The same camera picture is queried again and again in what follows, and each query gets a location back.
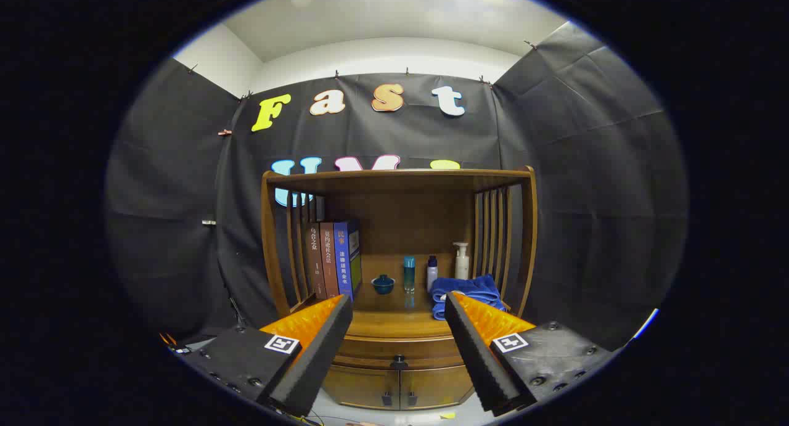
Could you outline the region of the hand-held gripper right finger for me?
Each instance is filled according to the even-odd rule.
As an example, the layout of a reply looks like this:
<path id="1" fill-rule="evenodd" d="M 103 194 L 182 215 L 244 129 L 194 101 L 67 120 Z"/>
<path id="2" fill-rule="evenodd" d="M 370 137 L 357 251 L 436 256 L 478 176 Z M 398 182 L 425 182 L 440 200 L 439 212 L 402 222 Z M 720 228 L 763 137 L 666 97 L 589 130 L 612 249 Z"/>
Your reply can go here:
<path id="1" fill-rule="evenodd" d="M 563 323 L 534 325 L 459 292 L 446 296 L 444 316 L 482 408 L 495 417 L 552 401 L 615 357 Z"/>

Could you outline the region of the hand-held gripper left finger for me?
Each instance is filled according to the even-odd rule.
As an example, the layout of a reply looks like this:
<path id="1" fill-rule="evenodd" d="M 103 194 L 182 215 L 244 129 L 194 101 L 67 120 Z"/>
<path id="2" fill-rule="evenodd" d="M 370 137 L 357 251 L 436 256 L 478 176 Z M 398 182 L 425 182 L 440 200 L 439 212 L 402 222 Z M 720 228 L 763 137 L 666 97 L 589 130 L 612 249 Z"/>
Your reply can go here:
<path id="1" fill-rule="evenodd" d="M 337 296 L 265 327 L 231 328 L 181 359 L 228 393 L 305 417 L 353 320 L 349 296 Z"/>

